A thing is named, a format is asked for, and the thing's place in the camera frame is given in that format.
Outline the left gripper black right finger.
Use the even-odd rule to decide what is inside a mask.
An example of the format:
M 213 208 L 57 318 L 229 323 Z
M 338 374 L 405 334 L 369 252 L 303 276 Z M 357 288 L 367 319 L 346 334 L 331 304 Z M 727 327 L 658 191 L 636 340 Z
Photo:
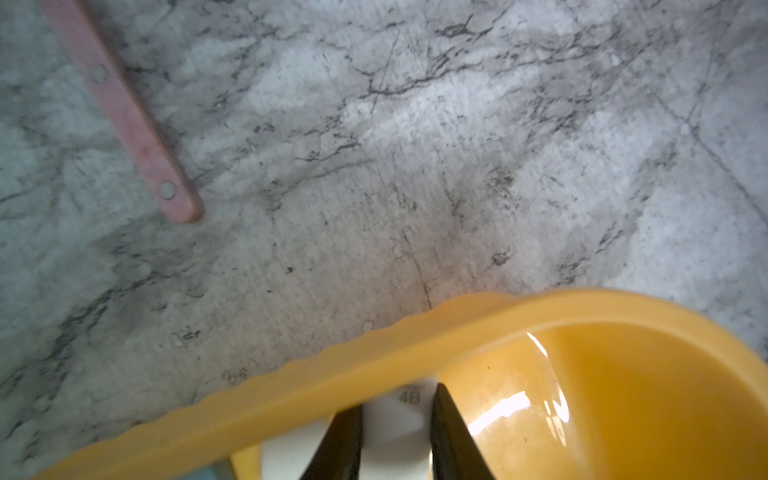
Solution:
M 494 479 L 443 383 L 433 397 L 430 443 L 434 479 Z

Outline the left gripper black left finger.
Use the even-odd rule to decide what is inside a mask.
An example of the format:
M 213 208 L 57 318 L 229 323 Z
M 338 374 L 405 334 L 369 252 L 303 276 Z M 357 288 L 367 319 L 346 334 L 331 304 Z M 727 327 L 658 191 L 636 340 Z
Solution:
M 363 406 L 338 412 L 300 479 L 357 480 L 362 445 Z

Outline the white eraser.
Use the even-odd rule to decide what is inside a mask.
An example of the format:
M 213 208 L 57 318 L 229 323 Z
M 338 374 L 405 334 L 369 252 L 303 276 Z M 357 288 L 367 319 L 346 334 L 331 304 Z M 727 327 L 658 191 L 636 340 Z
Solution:
M 363 405 L 361 479 L 432 477 L 430 421 L 436 386 L 437 379 L 428 377 Z M 261 447 L 261 477 L 298 479 L 330 423 L 323 418 L 266 441 Z

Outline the blue eraser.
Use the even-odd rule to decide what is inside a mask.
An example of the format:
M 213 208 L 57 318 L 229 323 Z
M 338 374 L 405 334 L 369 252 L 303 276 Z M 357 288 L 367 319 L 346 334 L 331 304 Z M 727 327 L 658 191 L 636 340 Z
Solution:
M 216 461 L 211 465 L 189 472 L 177 480 L 235 480 L 234 470 L 228 460 Z

